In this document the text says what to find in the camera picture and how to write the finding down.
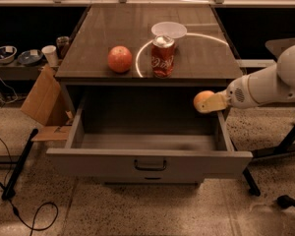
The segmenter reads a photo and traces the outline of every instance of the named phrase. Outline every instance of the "can top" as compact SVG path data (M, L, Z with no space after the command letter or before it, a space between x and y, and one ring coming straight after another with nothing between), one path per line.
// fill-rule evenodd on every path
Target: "can top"
M175 40L168 35L158 35L153 44L159 48L168 48L175 43Z

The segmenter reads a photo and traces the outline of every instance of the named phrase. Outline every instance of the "cardboard box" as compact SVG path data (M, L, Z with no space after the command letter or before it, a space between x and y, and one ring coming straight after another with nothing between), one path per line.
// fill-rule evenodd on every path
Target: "cardboard box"
M60 85L55 80L54 75L55 71L52 68L48 65L44 66L21 107L22 112L41 125L46 126L36 135L39 137L43 134L43 138L41 140L36 138L35 141L66 139L63 134L64 130L60 131L59 127L65 126L69 118Z

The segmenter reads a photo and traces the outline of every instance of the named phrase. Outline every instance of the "stand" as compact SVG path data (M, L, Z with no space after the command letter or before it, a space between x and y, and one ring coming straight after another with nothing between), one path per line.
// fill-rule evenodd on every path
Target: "stand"
M18 162L16 163L16 166L12 172L12 175L9 179L9 182L7 184L6 187L4 187L2 184L0 184L0 186L2 187L3 189L3 194L2 194L2 200L9 200L11 198L13 198L16 194L16 192L14 191L14 186L15 184L17 183L17 180L18 180L18 177L20 175L20 173L22 172L22 169L23 169L23 166L28 158L28 155L30 153L30 149L31 149L31 146L33 144L33 142L31 141L31 139L38 133L38 130L37 129L33 129L31 131L31 134L29 135L29 139L28 139L28 142L25 146L25 148L23 149L23 152L22 154L20 155L19 157L19 160Z
M284 155L284 154L291 154L295 152L295 126L292 130L287 134L287 136L283 139L283 141L277 147L268 147L263 149L256 149L252 151L254 158L262 158L262 157L269 157L269 156L276 156L276 155ZM246 168L243 172L247 183L250 186L250 193L255 196L259 196L261 194L253 176L250 174L248 168ZM290 198L287 195L280 196L277 198L277 203L282 208L288 208L291 206L295 207L295 200Z

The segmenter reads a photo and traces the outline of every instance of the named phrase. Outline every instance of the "red apple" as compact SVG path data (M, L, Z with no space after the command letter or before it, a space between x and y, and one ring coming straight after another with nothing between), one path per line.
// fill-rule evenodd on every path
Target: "red apple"
M132 54L125 46L115 46L108 53L108 66L115 73L125 73L132 65Z

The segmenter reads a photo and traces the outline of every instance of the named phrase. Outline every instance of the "bowl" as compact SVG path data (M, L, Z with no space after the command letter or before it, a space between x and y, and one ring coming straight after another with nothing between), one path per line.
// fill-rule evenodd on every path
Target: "bowl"
M40 50L29 50L19 55L18 62L24 66L34 66L40 63L42 57Z
M187 33L185 26L175 22L161 22L151 28L151 32L155 35L168 35L174 40L178 40Z
M17 48L11 45L0 47L0 63L9 64L14 61L15 55L17 54Z

